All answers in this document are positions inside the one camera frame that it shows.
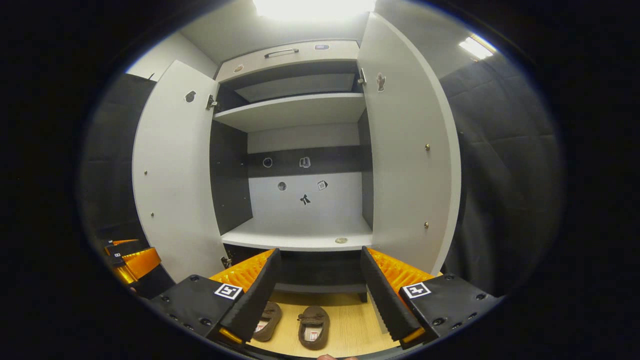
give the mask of cabinet door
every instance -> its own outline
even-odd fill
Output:
[[[369,16],[358,66],[371,128],[372,246],[435,275],[460,205],[460,148],[449,103],[424,57],[378,14]]]
[[[142,111],[133,148],[133,192],[142,228],[174,281],[223,270],[211,196],[209,95],[219,84],[175,61]]]

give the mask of white shelf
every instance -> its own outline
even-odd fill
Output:
[[[285,97],[215,114],[213,119],[246,133],[281,127],[358,122],[364,95],[331,93]]]
[[[339,244],[337,238],[347,238]],[[222,236],[231,245],[289,251],[347,251],[371,246],[371,229],[362,218],[304,216],[254,217]]]

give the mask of white label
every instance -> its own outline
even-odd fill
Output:
[[[421,297],[423,295],[431,293],[431,290],[427,289],[427,287],[421,282],[413,285],[403,286],[402,289],[409,296],[409,299]]]
[[[240,291],[242,291],[242,288],[240,286],[222,284],[214,294],[234,300],[238,296],[238,294],[240,294]]]

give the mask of drawer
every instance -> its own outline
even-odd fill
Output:
[[[355,63],[359,50],[354,40],[318,40],[270,47],[225,61],[215,80],[224,83],[262,70],[304,63]]]

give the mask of brown slipper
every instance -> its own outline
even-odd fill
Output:
[[[329,332],[329,315],[319,306],[309,306],[298,315],[300,328],[298,339],[302,346],[319,350],[326,345]]]
[[[260,321],[253,332],[253,338],[257,341],[267,341],[271,339],[271,335],[273,335],[273,331],[281,317],[282,310],[280,309],[280,306],[275,302],[267,302],[267,305],[264,307],[264,311],[262,312],[262,316],[260,317]]]

